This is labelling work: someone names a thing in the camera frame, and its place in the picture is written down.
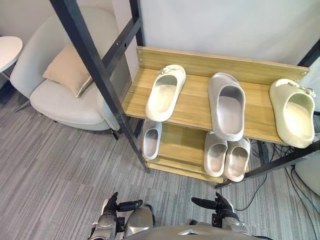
round table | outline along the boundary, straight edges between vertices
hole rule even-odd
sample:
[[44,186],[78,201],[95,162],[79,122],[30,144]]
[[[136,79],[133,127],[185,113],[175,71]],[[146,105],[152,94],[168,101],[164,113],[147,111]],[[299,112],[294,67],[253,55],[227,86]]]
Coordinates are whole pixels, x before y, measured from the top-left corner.
[[9,76],[3,71],[18,60],[22,46],[22,40],[16,36],[0,37],[0,73],[3,73],[6,78]]

white armchair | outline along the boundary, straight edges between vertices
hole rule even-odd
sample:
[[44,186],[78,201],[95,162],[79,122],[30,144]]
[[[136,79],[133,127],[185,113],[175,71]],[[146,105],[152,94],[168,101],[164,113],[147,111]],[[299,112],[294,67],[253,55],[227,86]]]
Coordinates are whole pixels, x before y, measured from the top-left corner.
[[[99,8],[82,7],[81,13],[102,57],[118,37],[115,17]],[[80,97],[43,74],[70,39],[56,15],[33,34],[11,74],[12,85],[47,117],[79,129],[119,130],[120,126],[93,82]]]

wooden shelf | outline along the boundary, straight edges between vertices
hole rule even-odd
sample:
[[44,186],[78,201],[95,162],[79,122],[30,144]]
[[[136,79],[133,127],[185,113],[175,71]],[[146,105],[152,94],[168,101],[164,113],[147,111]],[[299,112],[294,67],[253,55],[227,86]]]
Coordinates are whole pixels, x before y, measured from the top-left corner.
[[300,79],[306,67],[209,54],[138,47],[140,69],[122,104],[128,116],[146,118],[145,108],[158,70],[179,64],[186,70],[184,87],[173,115],[166,121],[188,128],[212,131],[208,81],[217,72],[239,80],[245,92],[244,136],[285,144],[278,136],[269,98],[270,85],[281,78]]
[[183,176],[187,176],[187,177],[191,177],[191,178],[195,178],[195,179],[201,179],[204,181],[214,182],[214,183],[218,183],[218,184],[221,184],[223,182],[223,178],[221,178],[221,177],[212,177],[209,175],[186,171],[186,170],[182,170],[182,169],[178,169],[178,168],[174,168],[174,167],[169,167],[169,166],[165,166],[165,165],[161,165],[161,164],[156,164],[156,163],[152,163],[152,162],[147,162],[146,165],[151,169],[157,169],[157,170],[161,170],[161,171],[172,173],[172,174],[179,174],[179,175],[183,175]]
[[[145,108],[155,81],[156,70],[140,68],[122,104],[128,116],[147,118]],[[209,77],[187,75],[173,115],[168,123],[212,131],[208,98]],[[269,86],[240,82],[245,92],[244,136],[250,139],[284,144],[276,131]]]
[[149,168],[216,183],[222,177],[209,176],[204,170],[204,144],[212,131],[208,82],[212,75],[233,75],[245,92],[244,136],[285,144],[278,136],[269,97],[270,85],[278,79],[301,79],[307,67],[274,62],[138,47],[140,69],[122,107],[131,117],[147,118],[146,104],[157,72],[170,64],[181,65],[186,80],[172,116],[162,125],[158,157],[146,160]]
[[205,137],[203,130],[164,123],[158,156],[146,163],[152,169],[222,183],[222,177],[212,177],[204,169]]

pillow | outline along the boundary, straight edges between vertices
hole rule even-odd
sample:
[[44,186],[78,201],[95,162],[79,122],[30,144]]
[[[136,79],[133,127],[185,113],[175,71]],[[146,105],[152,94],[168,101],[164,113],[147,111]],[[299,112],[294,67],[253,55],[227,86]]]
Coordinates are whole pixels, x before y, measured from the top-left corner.
[[43,77],[63,85],[75,97],[79,97],[92,81],[92,78],[82,62],[72,43],[53,59],[45,70]]

slide sandal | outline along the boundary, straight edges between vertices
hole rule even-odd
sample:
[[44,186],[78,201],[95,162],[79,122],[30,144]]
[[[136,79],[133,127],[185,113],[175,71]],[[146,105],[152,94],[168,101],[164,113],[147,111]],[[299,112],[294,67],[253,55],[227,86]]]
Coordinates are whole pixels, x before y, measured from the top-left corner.
[[231,181],[240,182],[244,179],[250,156],[250,147],[248,138],[228,142],[223,174]]
[[142,155],[148,160],[155,159],[159,151],[162,122],[151,121],[148,119],[144,120],[142,132]]
[[207,132],[204,143],[204,170],[207,174],[213,177],[222,175],[227,148],[226,140],[219,138],[213,131]]
[[269,90],[279,137],[287,144],[304,149],[314,137],[315,94],[290,79],[275,81]]
[[212,128],[226,141],[238,141],[245,126],[246,97],[238,81],[231,75],[218,72],[208,85]]
[[185,81],[186,72],[180,65],[166,66],[157,73],[145,106],[150,120],[163,122],[171,117]]

